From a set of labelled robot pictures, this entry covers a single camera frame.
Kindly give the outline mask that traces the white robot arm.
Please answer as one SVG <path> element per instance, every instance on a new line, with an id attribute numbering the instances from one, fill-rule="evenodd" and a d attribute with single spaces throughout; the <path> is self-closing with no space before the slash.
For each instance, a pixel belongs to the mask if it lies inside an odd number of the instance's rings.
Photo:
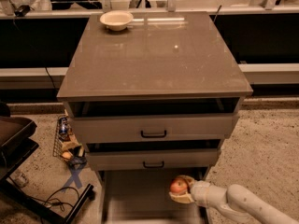
<path id="1" fill-rule="evenodd" d="M 200 207 L 214 208 L 224 217 L 239 223 L 246 223 L 249 217 L 254 217 L 262 224 L 299 224 L 297 220 L 237 184 L 222 188 L 187 175 L 179 175 L 170 185 L 169 196 L 177 203 L 195 203 Z"/>

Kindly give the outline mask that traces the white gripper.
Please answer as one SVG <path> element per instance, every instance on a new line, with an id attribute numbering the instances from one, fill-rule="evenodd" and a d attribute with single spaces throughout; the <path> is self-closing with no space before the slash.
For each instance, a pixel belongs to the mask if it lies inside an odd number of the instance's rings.
<path id="1" fill-rule="evenodd" d="M 189 204 L 195 202 L 198 206 L 205 208 L 214 207 L 220 203 L 220 191 L 216 186 L 205 181 L 196 181 L 188 175 L 178 175 L 178 178 L 184 180 L 190 189 L 190 193 L 175 194 L 170 192 L 170 198 L 177 203 Z"/>

